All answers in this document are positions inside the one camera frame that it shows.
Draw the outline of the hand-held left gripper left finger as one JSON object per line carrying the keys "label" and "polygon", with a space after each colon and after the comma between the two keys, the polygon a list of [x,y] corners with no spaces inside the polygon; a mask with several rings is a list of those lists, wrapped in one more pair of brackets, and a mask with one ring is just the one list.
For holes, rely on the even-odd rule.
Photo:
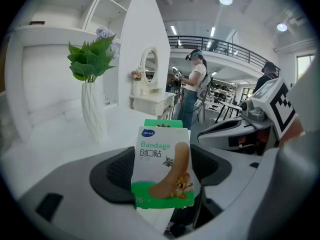
{"label": "hand-held left gripper left finger", "polygon": [[18,200],[50,240],[162,240],[138,212],[131,191],[134,147],[65,163]]}

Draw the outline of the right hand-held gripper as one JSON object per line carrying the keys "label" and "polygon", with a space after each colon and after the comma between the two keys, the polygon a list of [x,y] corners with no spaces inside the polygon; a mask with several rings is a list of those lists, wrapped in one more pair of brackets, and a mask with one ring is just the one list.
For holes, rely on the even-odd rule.
{"label": "right hand-held gripper", "polygon": [[288,92],[281,77],[267,81],[240,103],[242,118],[211,125],[197,135],[198,143],[258,156],[277,148],[297,116]]}

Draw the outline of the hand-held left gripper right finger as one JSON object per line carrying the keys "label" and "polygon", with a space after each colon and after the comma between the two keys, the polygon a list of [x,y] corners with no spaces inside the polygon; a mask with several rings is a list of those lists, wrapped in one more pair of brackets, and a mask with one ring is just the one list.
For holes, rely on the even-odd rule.
{"label": "hand-held left gripper right finger", "polygon": [[319,182],[319,138],[300,136],[263,156],[191,146],[200,195],[192,240],[276,239],[303,232],[302,219]]}

